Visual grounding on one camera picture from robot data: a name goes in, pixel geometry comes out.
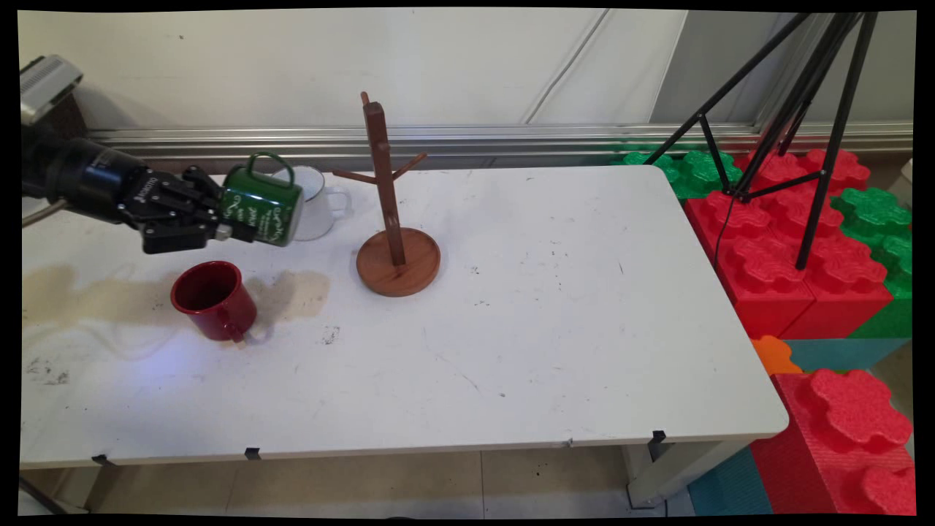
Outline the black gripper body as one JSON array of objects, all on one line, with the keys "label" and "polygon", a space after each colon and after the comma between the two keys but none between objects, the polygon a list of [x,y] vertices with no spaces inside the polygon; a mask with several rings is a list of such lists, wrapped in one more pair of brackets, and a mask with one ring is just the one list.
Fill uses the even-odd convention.
[{"label": "black gripper body", "polygon": [[178,183],[126,153],[85,139],[64,140],[40,126],[21,126],[21,193],[47,206],[21,226],[73,212],[141,231],[141,216],[186,214],[157,204],[160,190]]}]

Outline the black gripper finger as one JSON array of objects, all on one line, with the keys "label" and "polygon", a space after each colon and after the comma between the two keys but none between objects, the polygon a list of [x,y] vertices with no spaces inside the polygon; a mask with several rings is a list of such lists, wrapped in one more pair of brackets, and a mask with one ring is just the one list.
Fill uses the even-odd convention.
[{"label": "black gripper finger", "polygon": [[193,199],[196,200],[201,207],[206,207],[208,210],[218,209],[221,200],[223,200],[225,190],[224,187],[220,186],[206,171],[192,164],[181,173],[181,180],[183,180],[189,189],[196,193]]},{"label": "black gripper finger", "polygon": [[141,216],[142,250],[166,254],[203,249],[211,240],[256,240],[258,229],[220,214],[150,214]]}]

